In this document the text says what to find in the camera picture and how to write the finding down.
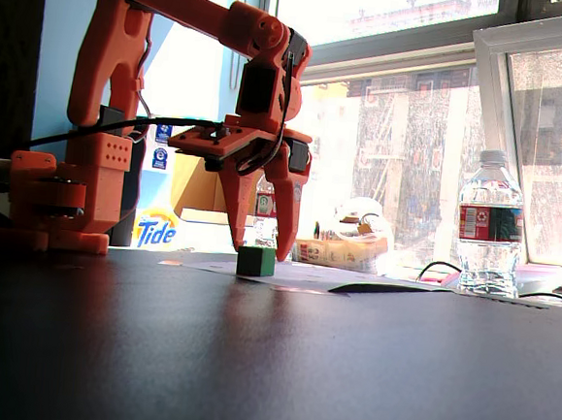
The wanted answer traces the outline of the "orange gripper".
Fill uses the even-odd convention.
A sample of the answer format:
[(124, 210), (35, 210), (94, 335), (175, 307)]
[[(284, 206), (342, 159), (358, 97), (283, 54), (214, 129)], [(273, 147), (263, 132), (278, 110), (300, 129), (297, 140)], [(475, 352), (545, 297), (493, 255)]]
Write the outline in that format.
[[(239, 161), (245, 158), (259, 160), (267, 157), (277, 142), (278, 135), (247, 127), (235, 114), (229, 114), (223, 121), (223, 127), (230, 134), (225, 138), (229, 150), (221, 160), (232, 158)], [(309, 155), (312, 137), (296, 130), (283, 127), (281, 148), (264, 167), (266, 179), (274, 184), (277, 205), (277, 259), (286, 259), (294, 244), (298, 232), (301, 210), (302, 187), (310, 174), (311, 159)], [(260, 173), (239, 175), (234, 161), (225, 161), (218, 173), (221, 180), (223, 198), (228, 214), (231, 239), (236, 250), (244, 242), (247, 216), (252, 213), (254, 191)]]

